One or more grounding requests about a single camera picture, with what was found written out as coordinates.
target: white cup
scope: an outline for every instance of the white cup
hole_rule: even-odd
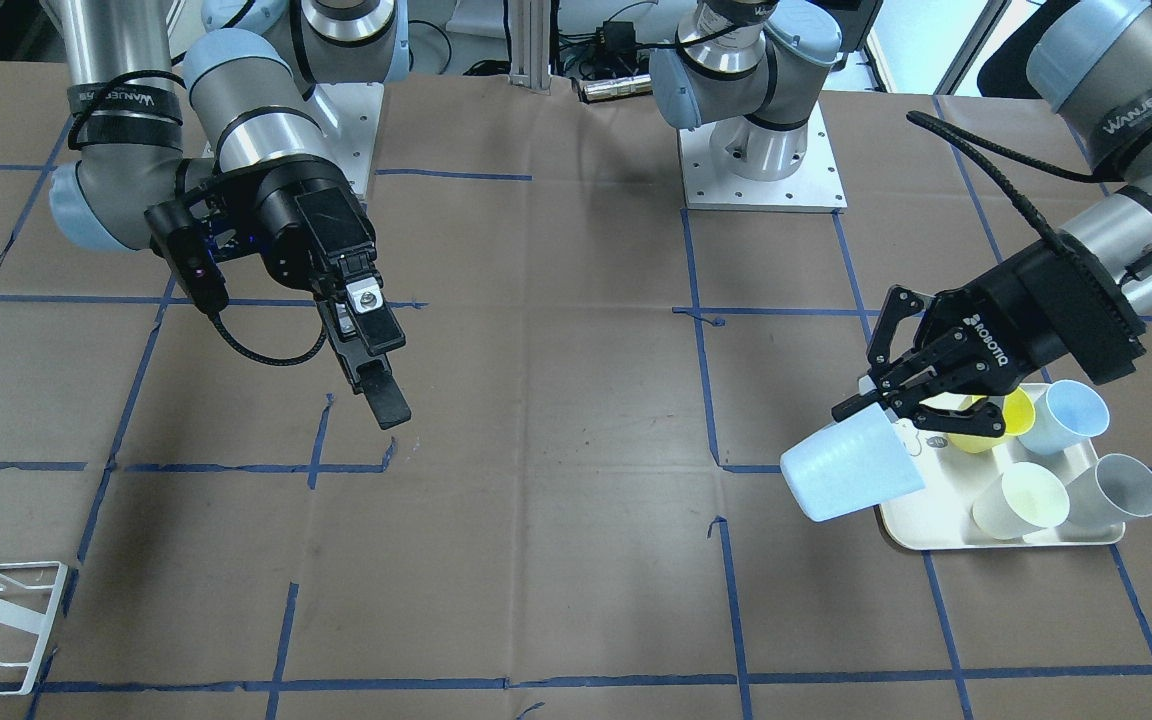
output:
[[[1068,486],[1069,521],[1082,528],[1107,528],[1152,515],[1152,470],[1130,455],[1096,461]]]
[[[1011,539],[1055,528],[1069,516],[1069,495],[1051,470],[1016,462],[972,502],[972,520],[988,537]]]
[[[1055,455],[1109,426],[1111,409],[1094,389],[1055,381],[1034,401],[1034,426],[1020,437],[1020,445],[1037,455]]]
[[[879,406],[786,450],[781,473],[794,500],[818,523],[923,488],[923,475]]]

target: black cable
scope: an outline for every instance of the black cable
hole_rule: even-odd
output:
[[[447,41],[447,61],[444,63],[444,68],[438,70],[438,74],[447,73],[447,68],[452,66],[452,38],[444,32],[444,29],[437,26],[434,23],[429,22],[429,20],[408,20],[407,24],[415,24],[416,26],[431,26],[434,28],[439,35],[444,37],[444,41]]]
[[[225,24],[220,26],[220,29],[233,28],[236,26],[237,23],[243,22],[243,18],[245,18],[247,14],[251,12],[253,5],[256,5],[256,0],[247,0],[247,2],[243,3],[242,8],[238,8],[238,12],[234,13],[234,17],[229,18],[228,22],[225,22]],[[297,9],[289,8],[288,12],[295,13],[297,12]],[[172,67],[173,68],[177,67],[177,65],[180,65],[180,61],[182,60],[184,60],[184,53],[179,54],[172,59]]]
[[[312,357],[319,354],[319,350],[323,350],[324,343],[328,341],[328,329],[323,328],[319,331],[319,340],[314,342],[314,347],[311,347],[310,350],[305,351],[305,354],[297,355],[296,357],[270,357],[268,355],[260,355],[260,353],[248,350],[243,343],[234,340],[234,336],[229,334],[225,324],[220,323],[220,313],[207,314],[207,319],[211,320],[212,327],[215,327],[215,332],[220,333],[220,338],[223,338],[223,341],[227,342],[229,347],[237,350],[238,355],[247,357],[249,361],[257,361],[257,363],[263,365],[273,365],[275,367],[291,367],[291,365],[308,363],[312,359]]]
[[[92,118],[92,114],[96,113],[97,109],[100,109],[101,103],[104,103],[106,99],[109,99],[111,92],[114,92],[120,86],[123,86],[128,81],[154,78],[154,77],[169,79],[174,83],[177,83],[177,85],[180,85],[181,88],[184,86],[183,79],[181,79],[180,76],[177,76],[176,74],[169,73],[168,70],[132,70],[129,73],[120,74],[120,76],[109,79],[109,82],[106,82],[105,85],[100,88],[100,90],[97,90],[96,96],[92,97],[91,103],[88,103],[88,106],[83,108],[82,113],[79,113],[78,116],[74,119],[74,124],[69,127],[69,137],[67,138],[69,149],[81,150],[81,147],[78,146],[78,132],[82,132],[83,126],[86,126],[88,120]]]
[[[1003,156],[1009,160],[1015,160],[1021,165],[1025,165],[1025,167],[1047,173],[1051,176],[1068,179],[1068,181],[1074,181],[1074,182],[1089,182],[1089,183],[1116,181],[1117,179],[1114,176],[1106,176],[1106,174],[1100,174],[1100,173],[1086,174],[1086,173],[1076,173],[1074,170],[1067,170],[1066,168],[1059,167],[1059,165],[1052,165],[1051,162],[1046,162],[1044,160],[1030,158],[1030,156],[1024,156],[1020,151],[1011,150],[1010,147],[1007,146],[998,145],[996,142],[986,141],[986,138],[965,131],[965,129],[960,128],[954,123],[946,122],[946,120],[941,120],[940,118],[932,118],[932,115],[929,115],[927,113],[920,113],[919,111],[915,109],[914,113],[910,113],[910,118],[912,118],[914,115],[918,115],[918,118],[923,119],[922,123],[916,123],[918,124],[918,127],[923,127],[925,129],[932,129],[930,126],[940,127],[943,129],[943,131],[954,132],[955,136],[963,138],[963,141],[968,141],[970,143],[973,143],[973,145],[978,145],[991,152],[995,152],[995,154]]]
[[[972,142],[960,137],[955,131],[946,128],[948,123],[943,123],[940,118],[932,118],[927,113],[919,113],[917,109],[910,111],[910,113],[905,114],[905,119],[909,119],[909,122],[915,123],[915,126],[925,129],[925,131],[933,132],[941,141],[950,143],[960,152],[963,152],[964,156],[968,156],[1002,190],[1002,194],[1007,196],[1007,200],[1010,200],[1011,205],[1020,212],[1020,217],[1025,219],[1029,227],[1034,228],[1034,232],[1039,234],[1039,237],[1043,237],[1043,241],[1048,247],[1053,247],[1053,249],[1060,247],[1060,243],[1056,241],[1056,232],[1052,229],[1051,223],[1047,222],[1047,218],[1043,217],[1041,211],[1038,211],[1023,192],[1016,190],[1016,185],[1011,184],[1011,181],[996,165],[992,164],[986,156],[975,149]]]

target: tray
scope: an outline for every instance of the tray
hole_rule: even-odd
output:
[[[1047,388],[1044,382],[1020,386],[1030,397]],[[918,430],[909,420],[897,420],[896,433],[905,444],[927,487],[878,506],[893,541],[910,550],[970,550],[987,547],[1062,547],[1112,544],[1123,539],[1124,524],[1089,530],[1064,523],[1036,533],[1000,541],[988,537],[972,521],[972,501],[1014,462],[1037,462],[1068,484],[1097,461],[1096,448],[1086,441],[1059,455],[1034,455],[1016,439],[972,455],[947,441],[943,433]]]

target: metal post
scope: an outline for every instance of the metal post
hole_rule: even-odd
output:
[[[550,91],[550,15],[554,0],[509,1],[509,83]]]

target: plastic cup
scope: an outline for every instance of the plastic cup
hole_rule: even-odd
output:
[[[972,395],[958,409],[967,410],[980,397],[984,396]],[[1002,397],[1002,420],[1005,422],[1002,437],[960,435],[957,433],[946,433],[945,437],[960,450],[975,454],[976,452],[992,450],[1014,437],[1028,433],[1034,426],[1034,401],[1030,400],[1029,393],[1018,387]]]
[[[794,500],[818,523],[923,488],[923,475],[879,406],[786,450],[781,473]]]
[[[988,537],[1011,539],[1055,528],[1069,516],[1064,484],[1043,465],[1016,462],[972,502],[972,520]]]
[[[1109,426],[1111,409],[1100,393],[1083,382],[1055,381],[1034,401],[1034,426],[1020,437],[1020,445],[1037,455],[1055,455]]]
[[[1107,528],[1152,515],[1152,470],[1130,455],[1096,461],[1064,487],[1069,521],[1082,528]]]

